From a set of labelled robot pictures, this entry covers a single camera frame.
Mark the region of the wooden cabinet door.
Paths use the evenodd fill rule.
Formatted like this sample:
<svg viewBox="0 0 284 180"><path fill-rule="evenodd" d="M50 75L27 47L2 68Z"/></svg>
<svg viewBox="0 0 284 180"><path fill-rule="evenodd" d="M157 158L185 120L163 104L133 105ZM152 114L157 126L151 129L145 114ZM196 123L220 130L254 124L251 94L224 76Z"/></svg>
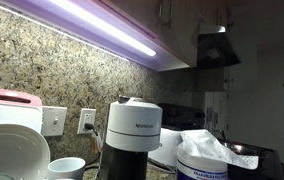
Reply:
<svg viewBox="0 0 284 180"><path fill-rule="evenodd" d="M185 63L194 67L197 61L199 0L174 0L173 19L170 26L160 23L156 7L156 27L159 38Z"/></svg>

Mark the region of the steel pan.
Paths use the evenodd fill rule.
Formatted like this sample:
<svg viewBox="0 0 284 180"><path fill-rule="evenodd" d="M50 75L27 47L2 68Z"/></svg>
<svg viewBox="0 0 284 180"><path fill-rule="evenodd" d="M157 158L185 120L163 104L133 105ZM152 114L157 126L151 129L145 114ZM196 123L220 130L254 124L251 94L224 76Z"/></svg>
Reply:
<svg viewBox="0 0 284 180"><path fill-rule="evenodd" d="M231 151L238 155L248 155L248 156L261 156L262 150L250 145L244 145L241 143L231 142L226 139L223 130L215 130L215 133L220 134L218 141L225 147L229 148Z"/></svg>

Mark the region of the white wipes canister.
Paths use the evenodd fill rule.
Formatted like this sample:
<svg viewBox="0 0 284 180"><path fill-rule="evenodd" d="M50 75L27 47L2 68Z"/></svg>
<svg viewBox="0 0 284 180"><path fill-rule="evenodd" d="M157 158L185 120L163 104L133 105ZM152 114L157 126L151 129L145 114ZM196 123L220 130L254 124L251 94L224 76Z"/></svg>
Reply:
<svg viewBox="0 0 284 180"><path fill-rule="evenodd" d="M238 155L208 130L184 130L177 147L176 180L229 180L228 166L255 170L259 157Z"/></svg>

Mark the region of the steel door handle bar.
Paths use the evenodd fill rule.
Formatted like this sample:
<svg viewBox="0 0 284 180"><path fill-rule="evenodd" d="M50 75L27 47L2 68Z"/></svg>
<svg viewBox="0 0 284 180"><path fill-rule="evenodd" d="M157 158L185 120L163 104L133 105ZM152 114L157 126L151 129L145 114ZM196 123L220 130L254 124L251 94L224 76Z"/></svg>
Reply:
<svg viewBox="0 0 284 180"><path fill-rule="evenodd" d="M173 19L174 0L159 0L158 19L161 24L170 26Z"/></svg>

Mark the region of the white power outlet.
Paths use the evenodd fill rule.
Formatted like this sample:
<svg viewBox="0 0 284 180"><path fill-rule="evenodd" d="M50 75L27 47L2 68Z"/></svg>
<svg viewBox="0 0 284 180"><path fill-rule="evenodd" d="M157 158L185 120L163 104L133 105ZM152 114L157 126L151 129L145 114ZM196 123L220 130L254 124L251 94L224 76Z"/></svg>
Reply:
<svg viewBox="0 0 284 180"><path fill-rule="evenodd" d="M93 129L87 129L85 127L86 124L94 124L95 121L95 114L96 110L95 109L89 109L89 108L82 108L81 113L80 113L80 119L78 123L78 129L77 133L78 134L89 134L93 132Z"/></svg>

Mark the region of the white coffee machine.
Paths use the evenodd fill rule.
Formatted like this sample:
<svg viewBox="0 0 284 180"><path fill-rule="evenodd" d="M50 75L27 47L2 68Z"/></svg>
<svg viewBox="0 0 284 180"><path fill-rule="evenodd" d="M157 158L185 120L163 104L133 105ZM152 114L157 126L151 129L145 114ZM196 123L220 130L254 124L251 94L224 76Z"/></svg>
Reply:
<svg viewBox="0 0 284 180"><path fill-rule="evenodd" d="M120 96L109 105L99 180L146 180L150 151L160 145L162 109L142 98Z"/></svg>

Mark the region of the under-cabinet light strip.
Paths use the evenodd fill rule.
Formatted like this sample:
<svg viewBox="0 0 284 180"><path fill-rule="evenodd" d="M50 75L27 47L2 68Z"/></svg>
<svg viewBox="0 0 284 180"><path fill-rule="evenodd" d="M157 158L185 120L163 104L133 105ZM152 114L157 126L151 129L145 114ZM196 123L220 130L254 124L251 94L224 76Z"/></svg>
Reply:
<svg viewBox="0 0 284 180"><path fill-rule="evenodd" d="M103 32L113 36L114 38L124 42L125 44L139 50L140 52L143 52L144 54L151 57L156 55L156 52L151 48L147 47L146 45L142 44L141 42L127 35L123 31L116 28L115 26L93 15L89 11L84 10L83 8L75 5L70 0L49 0L49 1L54 5L62 8L63 10L66 10L67 12L71 13L72 15L75 15L81 20L84 20L86 23L93 25L99 30L102 30Z"/></svg>

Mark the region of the pink white cutting board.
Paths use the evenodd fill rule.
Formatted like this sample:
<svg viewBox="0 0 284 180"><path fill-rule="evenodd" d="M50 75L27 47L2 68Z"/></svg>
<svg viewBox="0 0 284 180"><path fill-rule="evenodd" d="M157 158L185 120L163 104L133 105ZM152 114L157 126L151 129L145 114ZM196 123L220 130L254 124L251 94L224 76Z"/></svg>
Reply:
<svg viewBox="0 0 284 180"><path fill-rule="evenodd" d="M29 127L40 133L42 129L42 101L24 92L0 89L0 124Z"/></svg>

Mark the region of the white light switch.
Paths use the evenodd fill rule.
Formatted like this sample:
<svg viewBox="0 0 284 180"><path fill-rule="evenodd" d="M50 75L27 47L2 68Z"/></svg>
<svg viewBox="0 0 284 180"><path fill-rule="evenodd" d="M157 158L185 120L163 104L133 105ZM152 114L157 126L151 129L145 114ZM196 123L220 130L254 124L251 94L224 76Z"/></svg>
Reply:
<svg viewBox="0 0 284 180"><path fill-rule="evenodd" d="M43 136L62 136L66 118L66 107L43 106Z"/></svg>

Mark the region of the white mug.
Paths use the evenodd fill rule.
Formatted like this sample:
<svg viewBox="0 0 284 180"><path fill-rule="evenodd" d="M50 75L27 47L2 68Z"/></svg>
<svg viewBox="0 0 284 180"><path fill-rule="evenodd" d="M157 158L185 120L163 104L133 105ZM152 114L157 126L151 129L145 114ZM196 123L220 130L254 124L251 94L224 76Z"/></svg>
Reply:
<svg viewBox="0 0 284 180"><path fill-rule="evenodd" d="M65 157L50 162L46 180L82 180L86 161L78 157Z"/></svg>

